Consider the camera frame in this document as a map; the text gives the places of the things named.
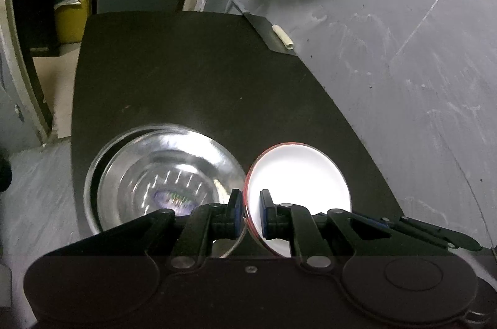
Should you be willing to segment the steel plate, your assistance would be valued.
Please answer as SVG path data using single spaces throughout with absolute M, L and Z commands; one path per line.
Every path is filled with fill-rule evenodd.
M 203 204 L 226 204 L 244 179 L 236 158 L 210 137 L 186 127 L 151 132 L 111 158 L 93 205 L 104 232 L 163 208 L 185 216 Z
M 112 157 L 124 147 L 125 144 L 151 132 L 182 132 L 184 128 L 174 124 L 151 124 L 135 127 L 123 132 L 108 141 L 97 153 L 84 175 L 82 192 L 75 196 L 76 212 L 79 232 L 82 238 L 91 237 L 101 232 L 96 206 L 93 198 L 98 191 L 99 181 L 104 169 Z

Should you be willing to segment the cream rolled tube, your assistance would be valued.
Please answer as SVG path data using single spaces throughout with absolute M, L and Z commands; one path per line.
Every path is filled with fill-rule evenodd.
M 281 41 L 281 43 L 283 44 L 286 50 L 291 51 L 294 49 L 293 40 L 279 25 L 273 24 L 271 28 L 272 31 L 276 34 L 276 36 L 279 38 L 279 40 Z

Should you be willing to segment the grey flat sheet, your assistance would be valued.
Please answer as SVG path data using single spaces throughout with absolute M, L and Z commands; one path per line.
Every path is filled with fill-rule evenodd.
M 269 50 L 291 56 L 297 55 L 294 49 L 291 51 L 285 49 L 279 38 L 272 31 L 271 26 L 273 24 L 268 19 L 264 16 L 256 16 L 250 13 L 239 0 L 231 0 L 231 2 L 242 13 L 250 25 L 252 25 Z

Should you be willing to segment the white bowl red rim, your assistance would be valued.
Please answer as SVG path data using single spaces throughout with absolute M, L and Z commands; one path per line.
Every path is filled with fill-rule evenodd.
M 270 253 L 290 257 L 289 242 L 263 238 L 260 192 L 267 189 L 274 204 L 301 205 L 312 215 L 330 209 L 351 211 L 344 175 L 323 152 L 303 143 L 287 142 L 265 150 L 250 167 L 244 183 L 248 231 Z

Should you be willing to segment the yellow container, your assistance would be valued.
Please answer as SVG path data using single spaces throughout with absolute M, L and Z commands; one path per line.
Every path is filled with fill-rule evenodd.
M 92 13 L 92 0 L 63 0 L 54 9 L 60 44 L 81 42 L 86 22 Z

